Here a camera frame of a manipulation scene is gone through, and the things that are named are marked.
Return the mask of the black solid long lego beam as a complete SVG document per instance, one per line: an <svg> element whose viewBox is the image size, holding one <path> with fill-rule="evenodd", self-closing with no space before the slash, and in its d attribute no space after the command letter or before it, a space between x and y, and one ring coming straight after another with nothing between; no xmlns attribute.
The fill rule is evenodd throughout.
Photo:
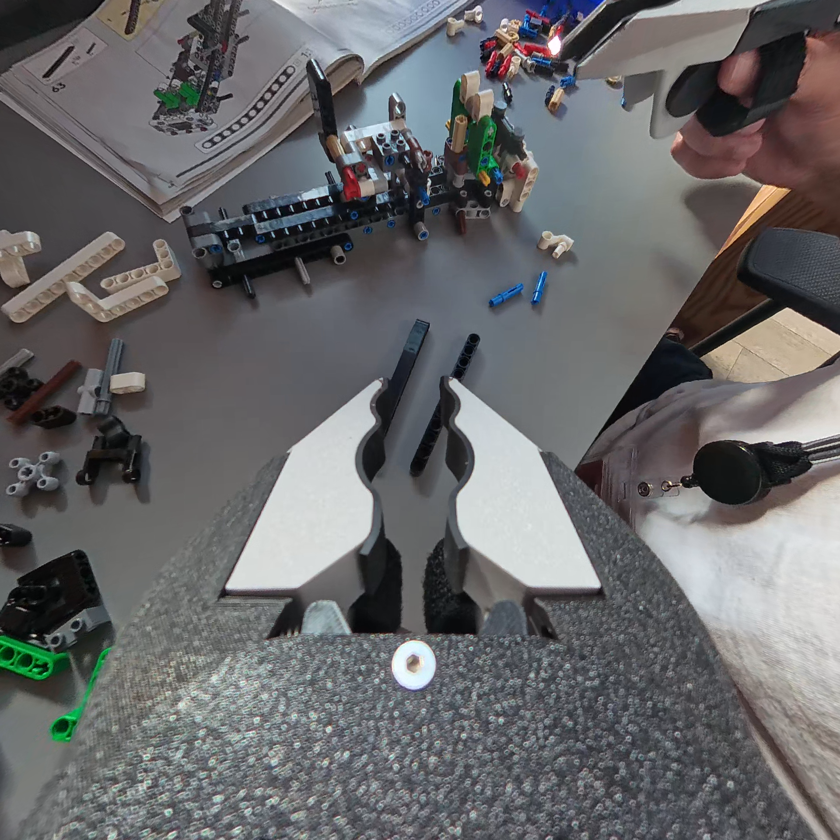
<svg viewBox="0 0 840 840"><path fill-rule="evenodd" d="M388 430L392 424L396 408L402 399L403 393L406 389L408 380L413 372L415 362L423 347L430 324L421 319L417 319L408 334L408 337L403 346L402 354L395 367L395 370L388 381L385 392L378 403L381 411L380 416L382 420L382 434L387 435Z"/></svg>

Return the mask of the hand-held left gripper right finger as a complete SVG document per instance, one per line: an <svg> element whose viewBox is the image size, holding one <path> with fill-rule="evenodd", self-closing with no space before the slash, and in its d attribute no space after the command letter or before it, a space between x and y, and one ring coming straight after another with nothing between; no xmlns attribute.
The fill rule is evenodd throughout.
<svg viewBox="0 0 840 840"><path fill-rule="evenodd" d="M440 630L558 632L550 608L603 606L546 454L453 377L439 402L455 480L441 559L453 608Z"/></svg>

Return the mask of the white L-shaped lego beam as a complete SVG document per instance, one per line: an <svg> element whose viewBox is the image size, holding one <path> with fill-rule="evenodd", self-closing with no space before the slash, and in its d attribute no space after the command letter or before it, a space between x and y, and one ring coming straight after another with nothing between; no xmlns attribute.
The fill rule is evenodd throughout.
<svg viewBox="0 0 840 840"><path fill-rule="evenodd" d="M68 298L100 322L109 322L168 294L167 284L155 276L141 280L105 298L97 298L75 281L65 282Z"/></svg>
<svg viewBox="0 0 840 840"><path fill-rule="evenodd" d="M152 247L156 261L150 265L132 269L118 275L105 277L100 280L100 287L109 294L116 293L125 288L134 286L142 280L157 279L164 283L177 280L182 275L182 270L168 243L159 238Z"/></svg>

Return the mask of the brown lego axle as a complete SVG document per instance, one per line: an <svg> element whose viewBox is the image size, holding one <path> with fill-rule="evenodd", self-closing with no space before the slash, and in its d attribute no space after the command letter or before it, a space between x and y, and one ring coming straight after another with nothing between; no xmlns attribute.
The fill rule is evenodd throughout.
<svg viewBox="0 0 840 840"><path fill-rule="evenodd" d="M49 397L65 386L79 371L81 363L78 360L70 360L45 384L34 392L17 410L6 417L12 425L19 426L42 408Z"/></svg>

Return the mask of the lego instruction booklet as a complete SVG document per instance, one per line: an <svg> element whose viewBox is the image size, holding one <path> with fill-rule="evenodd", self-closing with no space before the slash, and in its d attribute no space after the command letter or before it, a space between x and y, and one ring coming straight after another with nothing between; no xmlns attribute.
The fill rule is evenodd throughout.
<svg viewBox="0 0 840 840"><path fill-rule="evenodd" d="M458 1L105 2L2 75L2 100L175 220L312 116L332 91L423 39Z"/></svg>

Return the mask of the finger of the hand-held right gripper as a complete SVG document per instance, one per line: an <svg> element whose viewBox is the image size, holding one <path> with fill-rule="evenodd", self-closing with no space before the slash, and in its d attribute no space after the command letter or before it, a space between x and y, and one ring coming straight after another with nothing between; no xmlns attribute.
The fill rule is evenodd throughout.
<svg viewBox="0 0 840 840"><path fill-rule="evenodd" d="M665 2L616 27L575 63L579 79L632 76L723 60L733 53L755 2Z"/></svg>
<svg viewBox="0 0 840 840"><path fill-rule="evenodd" d="M604 1L563 39L562 61L582 61L630 17L664 5L665 1Z"/></svg>

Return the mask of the partly built lego model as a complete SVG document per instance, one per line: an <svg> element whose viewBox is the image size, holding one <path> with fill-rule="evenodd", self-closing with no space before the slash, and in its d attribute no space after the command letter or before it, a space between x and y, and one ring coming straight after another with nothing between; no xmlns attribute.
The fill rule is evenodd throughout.
<svg viewBox="0 0 840 840"><path fill-rule="evenodd" d="M294 268L310 282L306 264L330 258L345 262L354 244L350 231L371 234L376 225L393 228L404 217L414 236L428 237L426 215L449 211L464 235L467 223L487 218L494 206L519 213L539 168L524 132L507 115L512 94L506 81L497 100L474 70L456 80L442 154L425 148L406 122L397 94L389 119L340 131L331 83L311 59L307 76L319 140L334 172L329 183L306 192L273 196L243 206L236 217L181 210L195 260L213 287L241 286L255 298L253 280Z"/></svg>

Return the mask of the black lego frame piece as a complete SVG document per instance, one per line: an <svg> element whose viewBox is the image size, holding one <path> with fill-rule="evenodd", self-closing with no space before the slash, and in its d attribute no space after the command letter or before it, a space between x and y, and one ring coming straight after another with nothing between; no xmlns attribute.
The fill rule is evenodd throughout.
<svg viewBox="0 0 840 840"><path fill-rule="evenodd" d="M83 466L76 474L76 483L82 487L92 486L99 476L100 467L106 463L120 464L124 483L140 482L142 436L132 434L115 415L105 417L97 429L99 434L94 437Z"/></svg>

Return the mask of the white straight long lego beam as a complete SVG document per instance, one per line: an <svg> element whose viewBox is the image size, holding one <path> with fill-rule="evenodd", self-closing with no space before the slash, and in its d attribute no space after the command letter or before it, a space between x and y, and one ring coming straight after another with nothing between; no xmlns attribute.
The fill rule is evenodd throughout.
<svg viewBox="0 0 840 840"><path fill-rule="evenodd" d="M82 282L124 247L124 240L116 234L101 234L4 303L2 314L11 322L26 322L64 295L67 283Z"/></svg>

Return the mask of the black and grey lego subassembly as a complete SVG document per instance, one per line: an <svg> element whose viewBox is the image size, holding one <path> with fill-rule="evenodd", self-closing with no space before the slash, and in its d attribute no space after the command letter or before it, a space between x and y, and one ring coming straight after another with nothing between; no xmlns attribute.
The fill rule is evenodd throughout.
<svg viewBox="0 0 840 840"><path fill-rule="evenodd" d="M1 610L2 635L53 653L110 621L88 555L79 549L19 577Z"/></svg>

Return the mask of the pile of small lego parts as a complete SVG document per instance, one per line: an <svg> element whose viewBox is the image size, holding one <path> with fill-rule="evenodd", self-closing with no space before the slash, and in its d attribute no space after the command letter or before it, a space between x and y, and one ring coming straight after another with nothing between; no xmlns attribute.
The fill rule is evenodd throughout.
<svg viewBox="0 0 840 840"><path fill-rule="evenodd" d="M577 87L573 59L561 59L566 38L595 10L597 2L526 2L503 17L479 42L479 64L486 79L500 85L500 97L513 104L512 82L544 81L544 107L560 114L565 94Z"/></svg>

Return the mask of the grey lego axle connector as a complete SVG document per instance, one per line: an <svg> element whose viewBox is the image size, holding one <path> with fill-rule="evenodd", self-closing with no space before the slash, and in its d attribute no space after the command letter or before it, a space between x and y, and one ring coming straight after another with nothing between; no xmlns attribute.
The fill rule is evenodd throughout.
<svg viewBox="0 0 840 840"><path fill-rule="evenodd" d="M78 389L80 400L77 414L106 417L111 413L111 378L120 373L123 350L124 342L121 339L112 339L104 370L90 368L87 371L85 381Z"/></svg>

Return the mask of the white bent lego beam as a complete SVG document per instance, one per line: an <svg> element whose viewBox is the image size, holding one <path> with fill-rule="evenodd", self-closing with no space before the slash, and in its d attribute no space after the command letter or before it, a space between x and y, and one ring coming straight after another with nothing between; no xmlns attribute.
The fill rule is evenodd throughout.
<svg viewBox="0 0 840 840"><path fill-rule="evenodd" d="M1 230L1 278L11 288L29 284L24 258L41 250L40 237L32 231L11 234Z"/></svg>

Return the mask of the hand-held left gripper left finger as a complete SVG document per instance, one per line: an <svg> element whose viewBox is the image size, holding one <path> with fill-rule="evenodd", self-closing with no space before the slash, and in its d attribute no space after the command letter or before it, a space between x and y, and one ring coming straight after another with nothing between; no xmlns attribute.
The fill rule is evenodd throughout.
<svg viewBox="0 0 840 840"><path fill-rule="evenodd" d="M373 380L288 450L226 596L331 601L353 629L389 632L389 543L373 488L385 461L388 385Z"/></svg>

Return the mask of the light grey lego joint piece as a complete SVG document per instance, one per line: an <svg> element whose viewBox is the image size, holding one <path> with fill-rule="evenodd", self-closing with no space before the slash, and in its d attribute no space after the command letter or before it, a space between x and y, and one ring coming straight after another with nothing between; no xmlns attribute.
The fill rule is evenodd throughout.
<svg viewBox="0 0 840 840"><path fill-rule="evenodd" d="M53 491L61 487L60 479L53 475L54 467L62 457L57 451L45 451L32 461L25 457L12 458L8 466L16 474L15 482L6 487L9 497L25 497L31 490Z"/></svg>

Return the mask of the green lego beam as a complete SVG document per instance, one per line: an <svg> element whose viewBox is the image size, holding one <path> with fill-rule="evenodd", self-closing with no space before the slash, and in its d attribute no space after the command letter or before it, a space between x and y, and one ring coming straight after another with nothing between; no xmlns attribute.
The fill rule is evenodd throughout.
<svg viewBox="0 0 840 840"><path fill-rule="evenodd" d="M9 636L1 636L1 669L18 676L42 681L70 666L68 654L57 653L27 644Z"/></svg>

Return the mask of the green flexible lego rod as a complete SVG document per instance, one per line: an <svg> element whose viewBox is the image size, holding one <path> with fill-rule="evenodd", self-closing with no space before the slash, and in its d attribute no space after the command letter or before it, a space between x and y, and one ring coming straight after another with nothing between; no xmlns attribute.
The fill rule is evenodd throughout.
<svg viewBox="0 0 840 840"><path fill-rule="evenodd" d="M111 647L107 647L100 653L98 660L91 672L90 678L87 683L87 687L85 688L85 693L82 696L80 704L73 710L70 710L66 714L53 720L53 722L51 723L49 728L49 734L53 741L69 742L70 740L72 740L73 735L77 729L78 723L82 718L84 711L87 707L91 693L98 681L98 677L102 670L102 667L104 666L111 650Z"/></svg>

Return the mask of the clear badge holder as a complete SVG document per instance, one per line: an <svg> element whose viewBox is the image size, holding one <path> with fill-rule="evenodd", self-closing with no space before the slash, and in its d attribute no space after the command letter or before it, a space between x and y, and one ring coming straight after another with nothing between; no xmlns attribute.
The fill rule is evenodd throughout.
<svg viewBox="0 0 840 840"><path fill-rule="evenodd" d="M676 498L681 490L680 484L666 487L665 479L640 471L636 446L587 458L574 473L632 530L657 500Z"/></svg>

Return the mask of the person's dark trousers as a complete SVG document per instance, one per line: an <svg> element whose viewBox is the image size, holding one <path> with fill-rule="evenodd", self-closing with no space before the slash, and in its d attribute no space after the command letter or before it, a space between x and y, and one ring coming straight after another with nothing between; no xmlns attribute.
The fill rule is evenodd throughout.
<svg viewBox="0 0 840 840"><path fill-rule="evenodd" d="M587 454L612 455L634 446L643 465L687 461L697 444L698 414L717 383L687 347L661 339L613 409Z"/></svg>

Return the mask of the person's right hand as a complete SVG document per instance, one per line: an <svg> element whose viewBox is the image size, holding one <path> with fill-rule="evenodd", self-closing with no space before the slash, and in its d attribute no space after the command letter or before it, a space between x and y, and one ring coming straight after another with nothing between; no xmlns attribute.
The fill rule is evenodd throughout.
<svg viewBox="0 0 840 840"><path fill-rule="evenodd" d="M810 37L806 47L797 91L785 108L722 138L692 118L672 143L675 162L698 179L745 174L791 189L838 217L839 34Z"/></svg>

